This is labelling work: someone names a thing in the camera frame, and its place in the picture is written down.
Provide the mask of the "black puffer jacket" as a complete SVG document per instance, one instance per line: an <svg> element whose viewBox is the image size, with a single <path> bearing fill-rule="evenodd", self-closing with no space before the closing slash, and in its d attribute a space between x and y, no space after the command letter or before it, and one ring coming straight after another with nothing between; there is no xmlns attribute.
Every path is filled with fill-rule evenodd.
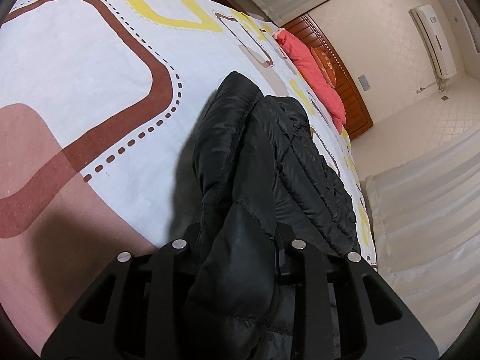
<svg viewBox="0 0 480 360"><path fill-rule="evenodd" d="M287 359L295 290L275 272L278 224L320 251L360 248L352 198L318 152L304 108L224 78L193 149L202 191L191 291L196 359Z"/></svg>

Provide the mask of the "white side curtain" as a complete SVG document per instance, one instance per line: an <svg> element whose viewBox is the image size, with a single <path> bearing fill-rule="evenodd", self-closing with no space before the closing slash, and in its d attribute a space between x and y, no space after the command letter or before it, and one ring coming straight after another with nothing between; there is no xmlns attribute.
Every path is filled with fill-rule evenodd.
<svg viewBox="0 0 480 360"><path fill-rule="evenodd" d="M367 177L380 276L445 353L479 305L479 130Z"/></svg>

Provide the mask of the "wooden headboard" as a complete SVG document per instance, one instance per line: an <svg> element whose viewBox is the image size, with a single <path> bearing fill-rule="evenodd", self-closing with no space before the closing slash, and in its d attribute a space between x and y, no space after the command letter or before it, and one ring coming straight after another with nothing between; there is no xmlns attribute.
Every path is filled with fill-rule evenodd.
<svg viewBox="0 0 480 360"><path fill-rule="evenodd" d="M345 128L349 138L354 140L371 129L374 122L356 83L333 43L314 22L313 18L309 14L303 14L284 24L283 28L304 43L318 63L330 63L331 67L325 67L326 77L334 85L345 106Z"/></svg>

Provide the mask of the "pink pillow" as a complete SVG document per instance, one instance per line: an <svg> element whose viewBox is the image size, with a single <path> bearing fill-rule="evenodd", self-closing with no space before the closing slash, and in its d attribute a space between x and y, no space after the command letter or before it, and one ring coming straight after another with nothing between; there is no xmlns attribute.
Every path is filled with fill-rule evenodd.
<svg viewBox="0 0 480 360"><path fill-rule="evenodd" d="M310 49L284 28L279 29L272 36L329 111L337 132L341 134L347 122L343 101L336 90L327 83Z"/></svg>

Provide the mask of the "white patterned bed sheet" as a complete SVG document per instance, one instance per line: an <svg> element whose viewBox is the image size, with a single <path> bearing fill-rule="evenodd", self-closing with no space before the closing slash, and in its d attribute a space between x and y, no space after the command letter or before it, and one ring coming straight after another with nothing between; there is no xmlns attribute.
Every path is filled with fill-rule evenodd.
<svg viewBox="0 0 480 360"><path fill-rule="evenodd" d="M118 253L197 219L192 133L233 71L302 105L377 261L349 136L276 31L209 0L17 0L1 26L1 307L34 353Z"/></svg>

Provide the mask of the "orange patterned cushion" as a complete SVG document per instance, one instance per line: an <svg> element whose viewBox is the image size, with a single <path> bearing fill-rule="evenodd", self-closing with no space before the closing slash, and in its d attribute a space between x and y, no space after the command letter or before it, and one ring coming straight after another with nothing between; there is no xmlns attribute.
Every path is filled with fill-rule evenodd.
<svg viewBox="0 0 480 360"><path fill-rule="evenodd" d="M325 81L329 86L335 89L337 84L336 72L334 65L330 61L328 55L326 55L326 53L322 49L317 47L312 47L310 51L322 75L324 76Z"/></svg>

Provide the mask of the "wooden nightstand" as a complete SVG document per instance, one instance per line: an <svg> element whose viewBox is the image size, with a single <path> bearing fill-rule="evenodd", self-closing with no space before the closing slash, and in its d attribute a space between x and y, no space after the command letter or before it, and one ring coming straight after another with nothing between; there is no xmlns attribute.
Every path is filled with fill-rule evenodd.
<svg viewBox="0 0 480 360"><path fill-rule="evenodd" d="M242 8L242 6L234 0L211 0L211 1L217 2L225 7L232 8L236 11L244 12L244 9Z"/></svg>

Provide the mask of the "grey wall switch panel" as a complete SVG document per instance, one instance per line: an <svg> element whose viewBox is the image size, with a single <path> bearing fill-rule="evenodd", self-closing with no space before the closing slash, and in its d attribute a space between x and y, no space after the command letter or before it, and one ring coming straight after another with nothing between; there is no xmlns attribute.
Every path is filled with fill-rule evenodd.
<svg viewBox="0 0 480 360"><path fill-rule="evenodd" d="M363 91L369 91L371 89L371 86L368 82L366 75L359 76L358 81L360 82L360 85L363 88Z"/></svg>

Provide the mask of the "white wall air conditioner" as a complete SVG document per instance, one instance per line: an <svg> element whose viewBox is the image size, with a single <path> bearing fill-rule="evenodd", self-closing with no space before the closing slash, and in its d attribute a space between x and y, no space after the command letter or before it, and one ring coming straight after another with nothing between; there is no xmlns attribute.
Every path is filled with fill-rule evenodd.
<svg viewBox="0 0 480 360"><path fill-rule="evenodd" d="M442 80L456 75L456 64L439 17L431 4L414 7L410 15L420 31L437 74Z"/></svg>

